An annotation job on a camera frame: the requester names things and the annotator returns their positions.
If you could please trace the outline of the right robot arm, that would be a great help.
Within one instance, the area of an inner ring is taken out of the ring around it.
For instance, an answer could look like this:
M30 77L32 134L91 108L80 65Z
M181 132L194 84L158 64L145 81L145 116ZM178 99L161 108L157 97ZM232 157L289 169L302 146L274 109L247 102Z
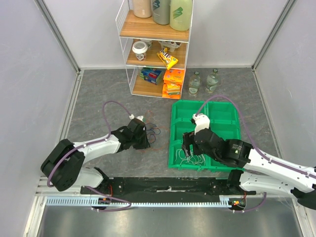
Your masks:
M309 209L316 208L316 169L272 156L238 139L219 137L209 128L183 134L186 156L207 155L233 168L226 182L227 191L274 194L293 198Z

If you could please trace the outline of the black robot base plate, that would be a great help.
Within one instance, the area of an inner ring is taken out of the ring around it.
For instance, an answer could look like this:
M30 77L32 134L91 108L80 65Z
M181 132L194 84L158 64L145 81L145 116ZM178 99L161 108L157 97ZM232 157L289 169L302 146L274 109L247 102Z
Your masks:
M254 195L255 191L244 191L226 179L214 177L111 177L102 181L95 190L103 194L128 195L136 192L185 192L220 195Z

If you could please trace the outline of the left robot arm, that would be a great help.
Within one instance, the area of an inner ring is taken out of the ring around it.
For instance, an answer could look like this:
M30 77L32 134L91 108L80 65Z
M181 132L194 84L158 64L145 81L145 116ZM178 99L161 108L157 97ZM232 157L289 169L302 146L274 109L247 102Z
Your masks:
M99 168L86 168L83 165L93 159L108 154L116 154L129 148L143 150L150 147L144 117L132 118L127 126L85 142L72 143L61 140L40 169L47 177L47 186L63 192L72 186L90 186L97 194L108 190L107 176Z

